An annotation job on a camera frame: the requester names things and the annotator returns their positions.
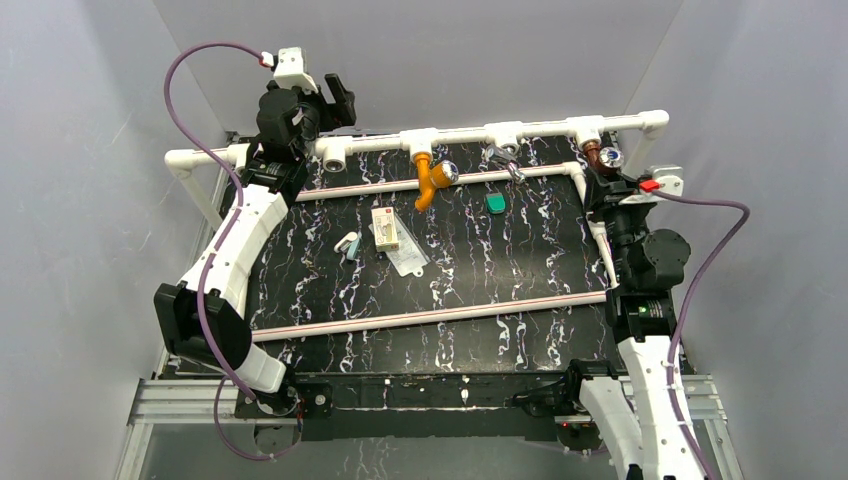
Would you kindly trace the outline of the dark red water faucet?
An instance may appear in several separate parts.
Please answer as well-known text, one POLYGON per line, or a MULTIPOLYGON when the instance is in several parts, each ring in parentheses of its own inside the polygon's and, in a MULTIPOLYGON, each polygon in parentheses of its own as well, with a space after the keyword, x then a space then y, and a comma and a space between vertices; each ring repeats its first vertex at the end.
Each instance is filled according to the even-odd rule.
POLYGON ((624 165, 624 156, 619 149, 603 147, 597 140, 585 142, 581 149, 589 167, 600 175, 615 175, 624 165))

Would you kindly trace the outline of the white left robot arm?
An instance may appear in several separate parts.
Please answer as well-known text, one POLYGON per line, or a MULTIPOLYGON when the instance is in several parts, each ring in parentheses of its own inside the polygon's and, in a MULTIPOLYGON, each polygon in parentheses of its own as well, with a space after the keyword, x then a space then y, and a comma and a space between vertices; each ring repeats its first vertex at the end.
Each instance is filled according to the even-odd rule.
POLYGON ((299 391, 293 373, 253 339, 244 318, 253 265, 270 234, 304 189, 320 134, 356 122, 355 95, 335 73, 324 77, 331 92, 306 80, 273 80, 258 102, 259 133, 238 147, 171 150, 165 164, 215 233, 179 281, 161 284, 154 307, 167 351, 215 369, 275 416, 294 411, 299 391), (193 179, 202 162, 220 167, 235 189, 225 216, 207 203, 193 179))

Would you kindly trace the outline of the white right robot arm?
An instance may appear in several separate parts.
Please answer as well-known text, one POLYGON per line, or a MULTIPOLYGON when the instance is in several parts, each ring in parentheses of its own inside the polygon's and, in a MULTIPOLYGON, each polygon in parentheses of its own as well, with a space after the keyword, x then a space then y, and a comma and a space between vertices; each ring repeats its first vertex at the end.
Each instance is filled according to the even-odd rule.
POLYGON ((689 244, 668 229, 651 230, 647 215, 667 195, 680 196, 679 167, 637 178, 586 175, 584 208, 604 228, 605 254, 616 285, 606 293, 605 317, 632 388, 596 363, 572 367, 565 405, 589 413, 621 479, 707 479, 709 468, 694 437, 683 391, 671 296, 684 280, 689 244))

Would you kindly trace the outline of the chrome water faucet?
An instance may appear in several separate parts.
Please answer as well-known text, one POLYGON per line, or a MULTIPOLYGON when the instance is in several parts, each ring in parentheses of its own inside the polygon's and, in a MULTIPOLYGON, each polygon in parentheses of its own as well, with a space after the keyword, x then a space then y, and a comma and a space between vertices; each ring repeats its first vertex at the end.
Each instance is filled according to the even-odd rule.
POLYGON ((524 184, 526 182, 526 175, 521 171, 512 149, 490 144, 485 148, 484 156, 488 162, 505 169, 514 183, 524 184))

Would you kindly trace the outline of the orange water faucet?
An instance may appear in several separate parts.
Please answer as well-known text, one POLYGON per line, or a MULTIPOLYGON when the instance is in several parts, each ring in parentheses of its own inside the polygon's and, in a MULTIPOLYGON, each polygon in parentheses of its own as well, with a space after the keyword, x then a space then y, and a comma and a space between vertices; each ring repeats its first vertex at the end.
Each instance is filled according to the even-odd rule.
POLYGON ((460 177, 458 167, 452 161, 444 160, 431 166, 432 160, 432 154, 428 152, 417 152, 412 155, 412 163, 417 170, 419 189, 415 208, 419 212, 425 212, 431 206, 438 190, 453 186, 460 177))

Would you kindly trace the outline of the green square tape measure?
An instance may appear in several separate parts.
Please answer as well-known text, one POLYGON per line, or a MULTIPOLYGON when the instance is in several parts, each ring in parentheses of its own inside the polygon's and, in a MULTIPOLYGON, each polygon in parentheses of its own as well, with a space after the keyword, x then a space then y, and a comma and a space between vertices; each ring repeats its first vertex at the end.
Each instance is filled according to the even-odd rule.
POLYGON ((485 204, 487 211, 491 215, 500 215, 503 214, 507 207, 507 202, 503 194, 501 193, 490 193, 485 197, 485 204))

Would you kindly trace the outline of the cream cardboard box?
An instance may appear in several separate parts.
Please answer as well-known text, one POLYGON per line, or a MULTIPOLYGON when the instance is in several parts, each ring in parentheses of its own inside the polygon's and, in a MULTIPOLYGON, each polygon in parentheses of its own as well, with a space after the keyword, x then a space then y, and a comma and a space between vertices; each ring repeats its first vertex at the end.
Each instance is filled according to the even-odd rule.
POLYGON ((377 252, 389 252, 399 249, 399 236, 393 207, 377 207, 371 210, 371 229, 377 252))

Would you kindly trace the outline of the white blue stapler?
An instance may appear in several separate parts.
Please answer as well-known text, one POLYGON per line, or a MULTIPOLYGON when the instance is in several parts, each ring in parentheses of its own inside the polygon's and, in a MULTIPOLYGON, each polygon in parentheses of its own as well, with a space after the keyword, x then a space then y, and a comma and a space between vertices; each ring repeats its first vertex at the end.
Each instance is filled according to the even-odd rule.
POLYGON ((358 256, 361 234, 351 231, 345 234, 335 245, 334 252, 343 255, 347 261, 354 261, 358 256))

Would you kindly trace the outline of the white plastic package card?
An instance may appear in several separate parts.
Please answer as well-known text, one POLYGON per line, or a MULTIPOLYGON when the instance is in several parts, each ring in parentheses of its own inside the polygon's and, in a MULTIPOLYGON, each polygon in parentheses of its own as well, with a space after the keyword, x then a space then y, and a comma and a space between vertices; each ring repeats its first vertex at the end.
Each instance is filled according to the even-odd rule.
POLYGON ((378 253, 382 253, 390 260, 401 277, 410 274, 415 277, 422 277, 423 269, 429 263, 429 258, 397 215, 396 222, 400 240, 399 249, 378 253))

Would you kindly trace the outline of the white pipe frame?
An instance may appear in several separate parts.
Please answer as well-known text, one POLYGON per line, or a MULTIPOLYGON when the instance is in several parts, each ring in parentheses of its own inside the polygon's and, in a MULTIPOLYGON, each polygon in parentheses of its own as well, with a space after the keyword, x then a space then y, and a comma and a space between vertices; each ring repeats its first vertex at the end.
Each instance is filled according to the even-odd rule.
MULTIPOLYGON (((468 142, 493 142, 499 146, 516 145, 524 138, 566 136, 575 139, 579 148, 590 140, 599 141, 603 132, 638 130, 642 137, 632 155, 642 160, 652 144, 660 138, 670 120, 664 110, 643 111, 638 114, 603 117, 600 115, 570 117, 557 121, 524 123, 520 121, 497 122, 480 127, 453 129, 423 128, 405 130, 397 134, 351 137, 332 136, 318 140, 315 152, 329 162, 340 162, 356 153, 391 150, 407 151, 412 155, 428 152, 437 145, 468 142)), ((283 220, 288 207, 279 194, 265 187, 250 187, 243 202, 231 207, 228 214, 236 219, 233 228, 227 226, 211 200, 202 192, 192 176, 193 170, 221 159, 226 166, 242 166, 247 158, 245 145, 218 148, 210 153, 196 150, 171 150, 165 155, 165 164, 192 197, 195 205, 209 220, 215 242, 199 255, 196 263, 183 275, 189 289, 205 293, 211 288, 220 289, 222 296, 237 314, 243 314, 249 273, 261 248, 277 225, 283 220)), ((363 330, 405 327, 416 324, 466 320, 484 316, 506 315, 555 309, 603 302, 602 292, 566 294, 530 300, 498 302, 480 306, 465 306, 444 310, 396 314, 361 319, 344 319, 315 325, 280 327, 253 332, 250 339, 263 342, 349 333, 363 330)))

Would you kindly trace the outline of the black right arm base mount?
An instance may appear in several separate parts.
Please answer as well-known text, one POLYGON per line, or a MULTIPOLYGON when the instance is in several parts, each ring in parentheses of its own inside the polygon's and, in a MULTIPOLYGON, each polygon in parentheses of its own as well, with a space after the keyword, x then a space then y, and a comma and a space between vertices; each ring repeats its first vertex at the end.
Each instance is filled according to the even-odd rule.
POLYGON ((553 419, 557 441, 570 450, 589 453, 603 450, 602 439, 592 421, 558 420, 558 417, 587 416, 588 409, 579 401, 583 380, 610 377, 617 380, 622 372, 608 360, 573 359, 559 380, 513 394, 505 405, 520 408, 533 418, 553 419))

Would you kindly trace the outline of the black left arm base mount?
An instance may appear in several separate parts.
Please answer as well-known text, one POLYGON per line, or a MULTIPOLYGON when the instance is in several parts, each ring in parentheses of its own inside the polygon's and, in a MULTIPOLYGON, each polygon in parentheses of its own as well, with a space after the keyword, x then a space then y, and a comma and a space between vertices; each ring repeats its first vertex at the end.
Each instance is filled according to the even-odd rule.
POLYGON ((294 421, 293 445, 303 438, 307 420, 326 420, 331 416, 332 400, 332 386, 313 377, 290 377, 274 393, 256 393, 256 406, 266 416, 294 421))

